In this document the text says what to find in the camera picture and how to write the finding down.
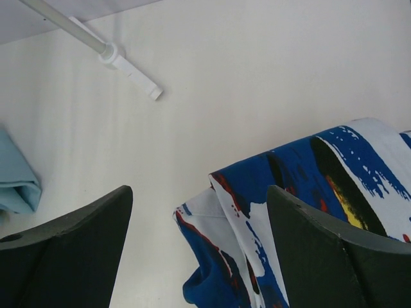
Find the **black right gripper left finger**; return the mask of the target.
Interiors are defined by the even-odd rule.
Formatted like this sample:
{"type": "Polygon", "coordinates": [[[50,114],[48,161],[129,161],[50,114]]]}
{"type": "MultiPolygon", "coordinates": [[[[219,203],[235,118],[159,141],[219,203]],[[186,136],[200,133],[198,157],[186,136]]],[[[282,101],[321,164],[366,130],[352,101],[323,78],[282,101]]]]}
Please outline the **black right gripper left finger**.
{"type": "Polygon", "coordinates": [[[1,239],[1,307],[108,307],[132,213],[123,185],[1,239]]]}

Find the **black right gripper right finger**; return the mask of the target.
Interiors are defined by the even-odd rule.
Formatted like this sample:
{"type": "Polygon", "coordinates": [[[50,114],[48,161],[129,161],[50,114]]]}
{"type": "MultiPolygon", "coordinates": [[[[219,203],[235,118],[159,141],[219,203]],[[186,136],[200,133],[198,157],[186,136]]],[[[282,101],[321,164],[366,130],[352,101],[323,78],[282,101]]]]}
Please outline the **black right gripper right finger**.
{"type": "Polygon", "coordinates": [[[267,209],[290,307],[410,307],[410,244],[354,227],[277,186],[267,209]]]}

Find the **light blue trousers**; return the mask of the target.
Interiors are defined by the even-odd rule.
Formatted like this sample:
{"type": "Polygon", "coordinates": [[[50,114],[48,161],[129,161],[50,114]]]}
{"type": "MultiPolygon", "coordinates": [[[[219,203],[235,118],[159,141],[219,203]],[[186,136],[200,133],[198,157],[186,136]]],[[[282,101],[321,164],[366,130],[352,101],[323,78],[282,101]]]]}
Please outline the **light blue trousers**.
{"type": "Polygon", "coordinates": [[[5,129],[1,129],[1,221],[4,215],[37,211],[42,189],[35,173],[5,129]]]}

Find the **blue white patterned trousers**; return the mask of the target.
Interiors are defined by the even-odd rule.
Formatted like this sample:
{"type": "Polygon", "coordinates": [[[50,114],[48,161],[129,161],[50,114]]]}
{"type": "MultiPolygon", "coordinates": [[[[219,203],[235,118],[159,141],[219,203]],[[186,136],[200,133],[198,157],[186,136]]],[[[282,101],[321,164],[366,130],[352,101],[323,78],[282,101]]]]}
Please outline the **blue white patterned trousers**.
{"type": "Polygon", "coordinates": [[[198,261],[184,283],[197,307],[289,307],[268,218],[272,185],[363,230],[410,241],[410,133],[364,118],[209,175],[173,217],[198,261]]]}

